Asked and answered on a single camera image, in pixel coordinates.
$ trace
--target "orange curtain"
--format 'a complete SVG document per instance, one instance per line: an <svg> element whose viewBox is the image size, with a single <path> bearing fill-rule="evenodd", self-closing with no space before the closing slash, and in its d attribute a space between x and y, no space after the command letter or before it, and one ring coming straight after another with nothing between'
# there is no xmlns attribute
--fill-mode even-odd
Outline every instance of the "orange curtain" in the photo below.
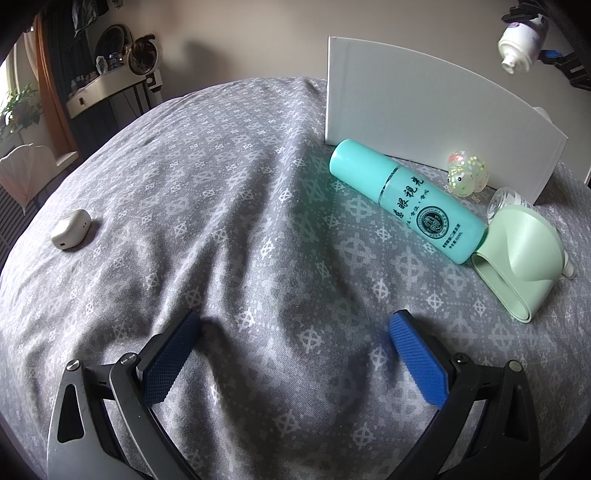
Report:
<svg viewBox="0 0 591 480"><path fill-rule="evenodd" d="M78 146L76 140L74 140L74 135L72 135L60 97L57 94L56 84L53 81L51 62L40 15L35 18L33 27L37 33L37 70L41 106L57 154L65 155L69 152L78 151Z"/></svg>

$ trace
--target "bed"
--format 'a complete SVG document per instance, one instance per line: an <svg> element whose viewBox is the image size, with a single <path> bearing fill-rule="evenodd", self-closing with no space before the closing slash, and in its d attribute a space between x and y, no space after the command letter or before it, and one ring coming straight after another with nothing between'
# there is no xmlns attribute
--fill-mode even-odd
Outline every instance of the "bed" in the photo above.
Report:
<svg viewBox="0 0 591 480"><path fill-rule="evenodd" d="M542 463L580 430L591 411L587 187L559 164L538 201L577 277L524 325L469 266L330 175L325 102L326 83L302 78L170 100L41 208L0 277L0 413L39 476L66 362L137 352L187 308L202 338L154 410L204 479L385 478L434 414L389 340L398 309L477 363L522 362ZM444 172L402 162L444 187ZM492 193L461 201L484 219ZM77 208L93 228L58 251L48 233Z"/></svg>

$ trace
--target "teal bottle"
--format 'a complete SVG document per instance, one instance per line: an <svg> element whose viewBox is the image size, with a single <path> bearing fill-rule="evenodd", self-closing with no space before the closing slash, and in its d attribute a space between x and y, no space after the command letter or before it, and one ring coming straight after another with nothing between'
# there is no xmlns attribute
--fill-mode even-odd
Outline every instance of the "teal bottle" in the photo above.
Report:
<svg viewBox="0 0 591 480"><path fill-rule="evenodd" d="M330 173L380 205L425 240L462 264L477 249L486 225L412 170L354 140L330 158Z"/></svg>

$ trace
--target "metal screw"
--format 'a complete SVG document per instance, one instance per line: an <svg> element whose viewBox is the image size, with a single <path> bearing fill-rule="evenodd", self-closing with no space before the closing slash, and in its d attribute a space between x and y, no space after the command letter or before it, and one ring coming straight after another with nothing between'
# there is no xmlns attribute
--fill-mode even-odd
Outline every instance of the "metal screw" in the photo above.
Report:
<svg viewBox="0 0 591 480"><path fill-rule="evenodd" d="M80 360L75 358L74 360L70 360L66 364L66 370L68 370L69 372L73 372L74 370L78 370L79 366L80 366Z"/></svg>
<svg viewBox="0 0 591 480"><path fill-rule="evenodd" d="M465 353L456 353L454 355L456 362L459 364L466 364L468 363L468 356Z"/></svg>
<svg viewBox="0 0 591 480"><path fill-rule="evenodd" d="M135 362L136 357L137 355L135 353L125 353L119 361L124 365L129 365Z"/></svg>
<svg viewBox="0 0 591 480"><path fill-rule="evenodd" d="M514 372L521 372L523 367L517 360L511 360L509 362L509 368L511 368Z"/></svg>

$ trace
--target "mint green holder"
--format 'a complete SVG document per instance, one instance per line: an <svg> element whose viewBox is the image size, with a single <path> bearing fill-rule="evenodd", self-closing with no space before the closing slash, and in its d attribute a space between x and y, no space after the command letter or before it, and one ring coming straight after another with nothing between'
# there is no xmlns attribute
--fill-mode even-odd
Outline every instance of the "mint green holder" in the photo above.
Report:
<svg viewBox="0 0 591 480"><path fill-rule="evenodd" d="M564 247L545 218L510 205L492 219L471 260L511 316L528 323L560 278Z"/></svg>

